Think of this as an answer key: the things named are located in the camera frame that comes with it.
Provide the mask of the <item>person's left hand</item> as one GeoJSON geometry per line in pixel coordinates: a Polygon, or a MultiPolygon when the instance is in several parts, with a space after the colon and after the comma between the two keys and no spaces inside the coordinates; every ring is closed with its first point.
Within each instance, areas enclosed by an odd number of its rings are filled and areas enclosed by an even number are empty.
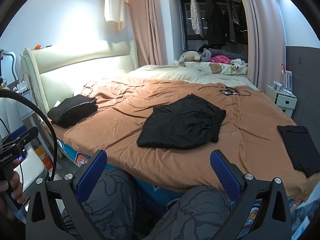
{"type": "MultiPolygon", "coordinates": [[[[6,192],[8,189],[12,189],[12,198],[16,200],[19,204],[23,204],[26,201],[26,196],[23,193],[23,184],[20,182],[20,175],[14,171],[12,179],[8,182],[7,180],[1,181],[0,184],[1,193],[6,192]]],[[[1,214],[8,220],[16,220],[10,206],[1,196],[0,203],[1,214]]]]}

